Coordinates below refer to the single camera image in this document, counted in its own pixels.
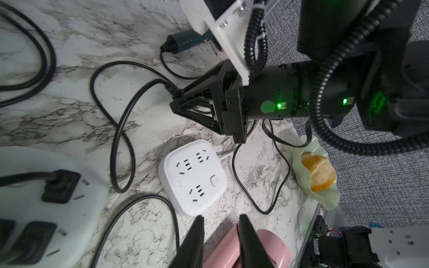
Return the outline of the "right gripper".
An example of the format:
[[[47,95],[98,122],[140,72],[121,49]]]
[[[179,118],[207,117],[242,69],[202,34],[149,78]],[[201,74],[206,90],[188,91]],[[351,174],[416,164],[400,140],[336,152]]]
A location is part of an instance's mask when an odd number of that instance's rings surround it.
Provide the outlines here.
[[[246,143],[248,119],[245,116],[244,90],[231,61],[221,62],[183,91],[181,97],[170,103],[174,114],[219,135],[232,136],[236,144]],[[197,106],[209,108],[210,116],[196,112]]]

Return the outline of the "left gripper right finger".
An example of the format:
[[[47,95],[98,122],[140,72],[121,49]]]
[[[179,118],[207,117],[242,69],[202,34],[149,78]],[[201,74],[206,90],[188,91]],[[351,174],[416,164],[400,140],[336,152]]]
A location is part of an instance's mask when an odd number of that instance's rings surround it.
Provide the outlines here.
[[[254,230],[248,216],[245,214],[241,214],[239,217],[238,237],[242,268],[273,267],[273,264],[259,240],[256,231]]]

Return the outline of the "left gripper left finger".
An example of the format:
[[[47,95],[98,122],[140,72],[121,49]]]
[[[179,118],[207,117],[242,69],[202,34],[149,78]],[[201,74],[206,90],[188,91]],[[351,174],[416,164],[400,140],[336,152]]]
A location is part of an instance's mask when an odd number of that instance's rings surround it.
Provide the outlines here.
[[[191,225],[170,268],[201,268],[203,266],[204,218],[197,216]]]

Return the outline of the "pink dryer front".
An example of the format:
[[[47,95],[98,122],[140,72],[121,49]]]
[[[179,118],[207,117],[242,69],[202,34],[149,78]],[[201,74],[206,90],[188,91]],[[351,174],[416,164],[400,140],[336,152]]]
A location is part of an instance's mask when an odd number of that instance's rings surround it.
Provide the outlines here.
[[[204,268],[287,268],[291,261],[288,246],[269,230],[254,231],[239,224],[221,240],[204,262]]]

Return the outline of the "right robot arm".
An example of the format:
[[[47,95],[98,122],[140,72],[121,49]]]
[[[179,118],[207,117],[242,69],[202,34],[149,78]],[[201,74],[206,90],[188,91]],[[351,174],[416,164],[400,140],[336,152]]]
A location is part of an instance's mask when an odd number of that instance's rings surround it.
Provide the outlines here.
[[[307,117],[325,143],[386,156],[429,146],[429,44],[410,42],[421,1],[303,1],[297,49],[307,61],[267,66],[266,1],[180,1],[227,59],[170,104],[237,144],[251,120]]]

